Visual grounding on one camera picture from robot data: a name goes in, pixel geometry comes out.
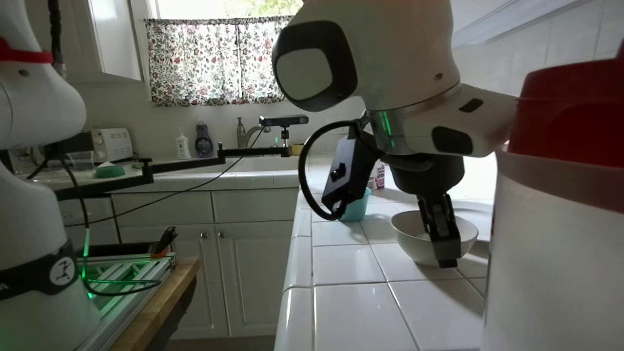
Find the blue cup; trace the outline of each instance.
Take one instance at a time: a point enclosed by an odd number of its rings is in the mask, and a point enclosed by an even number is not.
[[[366,188],[364,191],[364,197],[347,205],[346,211],[343,216],[340,217],[341,222],[357,222],[364,219],[366,214],[366,205],[368,204],[368,197],[371,195],[371,190]]]

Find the plate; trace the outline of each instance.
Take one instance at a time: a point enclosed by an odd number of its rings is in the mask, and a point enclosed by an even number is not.
[[[489,242],[492,233],[492,211],[494,206],[472,201],[453,201],[453,211],[465,220],[471,221],[479,230],[477,241]]]

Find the white wall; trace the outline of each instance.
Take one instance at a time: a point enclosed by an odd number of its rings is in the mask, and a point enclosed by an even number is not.
[[[517,96],[528,72],[612,57],[623,36],[624,0],[594,0],[487,44],[460,47],[454,51],[454,57],[463,82]],[[137,152],[157,158],[174,158],[178,128],[193,140],[198,120],[208,124],[213,141],[236,147],[236,117],[243,117],[249,129],[257,123],[258,116],[303,112],[288,102],[155,108],[148,101],[142,82],[79,85],[77,89],[85,100],[91,127],[128,127]],[[290,128],[291,141],[303,142],[328,122],[357,118],[363,108],[359,99],[351,99],[328,111],[306,113],[310,124]],[[278,130],[263,134],[256,146],[272,145],[279,136]],[[333,152],[340,137],[332,135],[320,140],[319,151]]]

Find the drawer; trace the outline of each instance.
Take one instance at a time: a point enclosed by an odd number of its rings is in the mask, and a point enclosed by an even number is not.
[[[215,222],[293,220],[297,188],[213,191]]]
[[[170,192],[141,194],[113,194],[115,213],[120,214],[135,207],[161,199]],[[117,218],[120,227],[135,225],[172,225],[214,223],[210,192],[185,192],[156,202]]]

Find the red clamp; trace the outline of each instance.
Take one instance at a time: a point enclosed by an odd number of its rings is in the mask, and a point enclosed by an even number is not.
[[[51,64],[52,53],[49,51],[23,51],[11,48],[5,38],[0,37],[0,61]]]

